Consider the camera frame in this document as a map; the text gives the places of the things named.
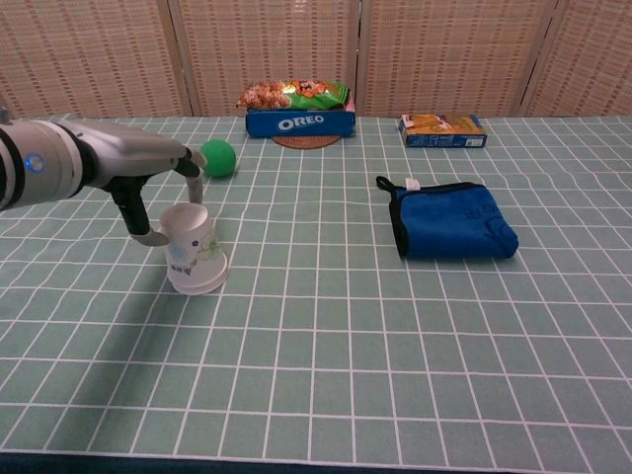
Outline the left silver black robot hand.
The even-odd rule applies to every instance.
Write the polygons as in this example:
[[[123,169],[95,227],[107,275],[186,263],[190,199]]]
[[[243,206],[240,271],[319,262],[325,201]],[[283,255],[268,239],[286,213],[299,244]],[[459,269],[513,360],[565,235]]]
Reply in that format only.
[[[167,245],[169,238],[149,222],[141,190],[150,178],[173,171],[186,179],[189,201],[201,203],[203,155],[175,139],[140,128],[90,121],[64,125],[93,153],[95,174],[86,185],[112,196],[135,241],[148,247]]]

